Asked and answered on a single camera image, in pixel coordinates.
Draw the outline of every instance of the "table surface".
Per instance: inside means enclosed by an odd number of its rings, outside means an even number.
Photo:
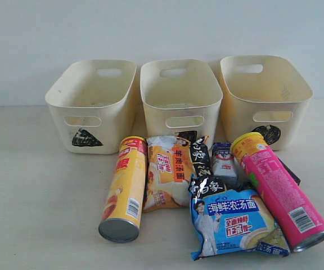
[[[141,106],[132,134],[146,135]],[[292,146],[277,154],[324,216],[324,99],[311,100]],[[186,208],[144,214],[132,242],[105,240],[97,226],[116,160],[66,151],[45,106],[0,107],[0,269],[324,269],[324,242],[286,258],[194,262],[200,244]]]

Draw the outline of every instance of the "basket handle hole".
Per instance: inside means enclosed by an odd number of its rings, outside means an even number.
[[[291,111],[259,111],[253,115],[255,122],[287,122],[293,116]]]
[[[97,74],[101,77],[121,77],[122,69],[97,69]]]
[[[236,66],[236,71],[239,73],[261,73],[262,70],[263,65],[261,64]]]
[[[171,117],[166,120],[166,126],[168,128],[193,128],[201,126],[204,121],[203,116]]]
[[[95,116],[65,116],[65,123],[70,127],[99,127],[102,121]]]
[[[167,77],[180,77],[187,73],[187,69],[162,69],[160,71],[160,76],[162,78]]]

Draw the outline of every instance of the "noodle packet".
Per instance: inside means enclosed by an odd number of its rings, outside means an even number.
[[[193,260],[213,255],[259,251],[287,256],[282,231],[257,192],[235,191],[220,176],[192,179],[190,213],[201,242]]]
[[[144,212],[189,206],[191,178],[211,175],[207,138],[195,142],[178,136],[147,139],[149,166]]]

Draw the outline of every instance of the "can bottom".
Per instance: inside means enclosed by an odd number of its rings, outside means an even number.
[[[311,246],[317,245],[322,241],[324,241],[324,231],[309,236],[305,240],[295,245],[292,250],[293,252],[300,252],[309,249]]]
[[[113,242],[129,242],[137,238],[138,227],[123,218],[111,218],[102,221],[98,227],[100,235]]]

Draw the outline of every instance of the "cream-colored basket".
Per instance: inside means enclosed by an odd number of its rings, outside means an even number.
[[[148,136],[195,131],[213,144],[222,91],[211,68],[199,60],[163,60],[141,68],[141,96]]]
[[[131,134],[138,91],[136,65],[86,60],[71,65],[46,94],[65,147],[74,153],[112,154]]]
[[[292,64],[277,56],[230,56],[220,68],[227,140],[256,131],[273,150],[290,146],[313,96]]]

